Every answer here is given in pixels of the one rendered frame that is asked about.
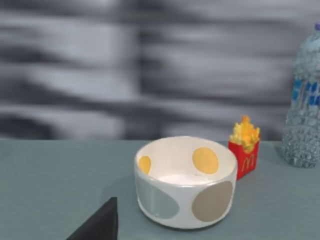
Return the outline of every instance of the bottle label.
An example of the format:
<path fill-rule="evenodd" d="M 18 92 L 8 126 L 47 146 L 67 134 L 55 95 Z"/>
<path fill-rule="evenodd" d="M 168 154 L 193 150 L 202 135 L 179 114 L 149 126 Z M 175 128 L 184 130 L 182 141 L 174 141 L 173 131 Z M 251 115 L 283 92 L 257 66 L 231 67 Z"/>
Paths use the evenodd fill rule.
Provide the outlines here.
<path fill-rule="evenodd" d="M 291 99 L 297 101 L 302 94 L 302 101 L 307 98 L 307 103 L 310 106 L 320 106 L 320 85 L 317 82 L 307 82 L 303 90 L 303 83 L 300 79 L 295 79 L 293 83 L 293 91 Z"/>

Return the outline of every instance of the white bowl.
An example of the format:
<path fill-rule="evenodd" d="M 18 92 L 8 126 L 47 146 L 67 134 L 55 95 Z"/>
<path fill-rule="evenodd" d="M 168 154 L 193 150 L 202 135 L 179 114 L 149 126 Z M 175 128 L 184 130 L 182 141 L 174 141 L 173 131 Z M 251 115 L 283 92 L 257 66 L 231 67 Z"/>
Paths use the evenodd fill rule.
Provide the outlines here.
<path fill-rule="evenodd" d="M 138 205 L 168 227 L 212 225 L 231 208 L 237 169 L 235 155 L 217 142 L 190 136 L 153 141 L 134 160 Z"/>

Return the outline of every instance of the brown dot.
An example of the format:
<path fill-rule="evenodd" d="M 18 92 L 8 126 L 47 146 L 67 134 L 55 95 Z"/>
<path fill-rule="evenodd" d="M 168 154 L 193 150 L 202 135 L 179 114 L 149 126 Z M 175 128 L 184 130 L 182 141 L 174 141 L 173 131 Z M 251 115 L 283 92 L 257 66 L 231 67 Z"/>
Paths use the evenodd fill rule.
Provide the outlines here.
<path fill-rule="evenodd" d="M 151 159 L 148 156 L 142 156 L 139 159 L 138 166 L 144 174 L 149 174 L 151 168 Z"/>
<path fill-rule="evenodd" d="M 214 174 L 219 167 L 217 155 L 208 147 L 197 148 L 193 152 L 192 161 L 195 168 L 204 174 Z"/>
<path fill-rule="evenodd" d="M 222 217 L 230 203 L 233 184 L 224 181 L 200 192 L 192 203 L 193 215 L 202 222 L 213 222 Z"/>

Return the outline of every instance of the french fries toy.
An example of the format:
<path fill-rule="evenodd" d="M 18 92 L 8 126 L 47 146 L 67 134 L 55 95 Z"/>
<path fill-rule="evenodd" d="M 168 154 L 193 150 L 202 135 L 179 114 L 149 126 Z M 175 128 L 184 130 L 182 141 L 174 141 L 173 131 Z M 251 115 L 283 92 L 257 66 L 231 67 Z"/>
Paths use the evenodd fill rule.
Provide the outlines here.
<path fill-rule="evenodd" d="M 250 123 L 249 116 L 242 116 L 242 122 L 234 125 L 228 142 L 228 148 L 238 161 L 237 180 L 256 168 L 259 143 L 260 128 Z"/>

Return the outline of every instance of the water bottle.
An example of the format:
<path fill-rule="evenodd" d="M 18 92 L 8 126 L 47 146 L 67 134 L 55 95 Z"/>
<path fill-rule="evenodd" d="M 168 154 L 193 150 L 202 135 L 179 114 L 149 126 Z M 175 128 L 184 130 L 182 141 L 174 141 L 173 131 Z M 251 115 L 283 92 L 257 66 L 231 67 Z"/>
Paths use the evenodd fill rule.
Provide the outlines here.
<path fill-rule="evenodd" d="M 320 160 L 320 23 L 300 46 L 293 68 L 282 155 L 292 166 L 313 168 Z"/>

